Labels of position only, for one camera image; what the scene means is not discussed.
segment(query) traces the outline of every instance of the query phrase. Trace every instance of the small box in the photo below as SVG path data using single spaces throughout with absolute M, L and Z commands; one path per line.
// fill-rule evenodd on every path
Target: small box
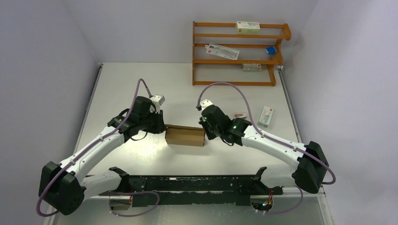
M 165 139 L 167 144 L 203 147 L 205 145 L 205 130 L 199 127 L 166 124 Z
M 246 64 L 246 63 L 244 63 L 242 69 L 245 72 L 257 72 L 257 71 L 261 71 L 262 67 L 261 67 L 261 64 L 256 64 L 256 63 Z
M 269 122 L 271 121 L 272 113 L 274 112 L 273 108 L 264 106 L 261 111 L 261 115 L 259 118 L 259 122 L 257 123 L 259 126 L 268 127 Z
M 275 48 L 274 46 L 268 47 L 268 48 L 265 49 L 265 52 L 266 52 L 268 55 L 273 55 L 273 54 L 276 53 L 276 48 Z
M 238 21 L 236 24 L 238 34 L 259 34 L 260 24 L 258 22 Z

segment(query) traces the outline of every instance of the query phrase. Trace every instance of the white table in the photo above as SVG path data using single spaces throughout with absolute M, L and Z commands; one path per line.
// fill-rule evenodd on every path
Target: white table
M 215 76 L 227 77 L 235 73 L 223 69 Z M 275 109 L 270 127 L 266 131 L 282 138 L 298 141 L 278 71 L 275 70 L 275 87 L 239 87 L 246 95 L 253 118 L 258 119 L 264 105 Z M 131 104 L 138 78 L 144 78 L 152 94 L 162 94 L 166 101 L 164 121 L 166 124 L 200 127 L 200 113 L 195 108 L 204 86 L 192 86 L 191 64 L 174 63 L 105 63 L 96 85 L 89 111 L 86 116 L 78 148 L 81 149 L 106 126 L 107 122 Z M 147 96 L 142 86 L 139 95 Z M 209 88 L 203 96 L 219 106 L 230 117 L 236 111 L 246 111 L 239 93 L 228 86 Z M 103 173 L 117 166 L 131 175 L 217 175 L 255 174 L 260 167 L 288 167 L 272 156 L 247 147 L 229 147 L 219 139 L 206 140 L 204 147 L 167 145 L 164 133 L 148 134 L 142 141 L 129 141 L 106 156 L 90 174 Z M 282 199 L 275 211 L 295 204 L 298 198 Z M 117 218 L 108 213 L 107 202 L 88 200 L 73 214 L 59 216 L 60 225 L 85 222 L 87 224 L 241 224 L 241 219 L 262 221 L 264 217 L 252 215 L 250 207 L 223 205 L 159 206 L 150 214 L 138 218 Z M 143 211 L 130 209 L 123 213 Z M 301 215 L 305 210 L 319 211 L 316 198 L 305 199 L 303 205 L 285 216 L 268 216 L 273 221 L 289 221 L 288 218 Z

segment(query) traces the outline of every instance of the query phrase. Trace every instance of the wooden shelf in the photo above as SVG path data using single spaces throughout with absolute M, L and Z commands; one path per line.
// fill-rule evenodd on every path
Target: wooden shelf
M 195 80 L 195 64 L 244 64 L 244 63 L 255 63 L 266 65 L 268 68 L 268 74 L 270 82 L 230 82 L 233 85 L 240 86 L 275 86 L 276 80 L 274 76 L 274 65 L 281 65 L 283 63 L 281 53 L 281 42 L 283 39 L 290 40 L 291 31 L 288 24 L 260 24 L 260 28 L 267 29 L 280 29 L 279 35 L 252 35 L 252 34 L 218 34 L 218 33 L 196 33 L 195 27 L 235 27 L 235 23 L 225 22 L 193 22 L 192 31 L 192 84 L 193 85 L 209 85 L 215 81 L 196 81 Z M 267 60 L 260 59 L 238 59 L 238 60 L 227 60 L 227 59 L 196 59 L 195 48 L 205 47 L 209 43 L 197 43 L 196 38 L 258 38 L 258 39 L 276 39 L 274 45 L 248 45 L 248 44 L 218 44 L 229 48 L 253 48 L 253 49 L 264 49 L 270 46 L 274 46 L 277 50 L 276 54 L 271 55 Z

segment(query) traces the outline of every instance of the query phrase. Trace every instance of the blue object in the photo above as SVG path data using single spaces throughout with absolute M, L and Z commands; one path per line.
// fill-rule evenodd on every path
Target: blue object
M 267 52 L 267 54 L 273 55 L 276 53 L 276 48 L 274 46 L 271 46 L 271 47 L 266 48 L 265 51 Z

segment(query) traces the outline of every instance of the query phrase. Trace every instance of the medicine box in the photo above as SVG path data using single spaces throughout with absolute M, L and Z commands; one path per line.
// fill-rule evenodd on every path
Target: medicine box
M 260 24 L 258 22 L 238 21 L 236 24 L 238 34 L 259 34 Z
M 269 122 L 271 121 L 272 113 L 274 112 L 273 108 L 268 106 L 264 106 L 261 111 L 261 115 L 259 118 L 259 122 L 257 123 L 259 126 L 263 126 L 267 128 L 269 126 Z
M 242 69 L 245 72 L 256 72 L 256 71 L 261 71 L 262 68 L 261 68 L 261 64 L 244 63 Z

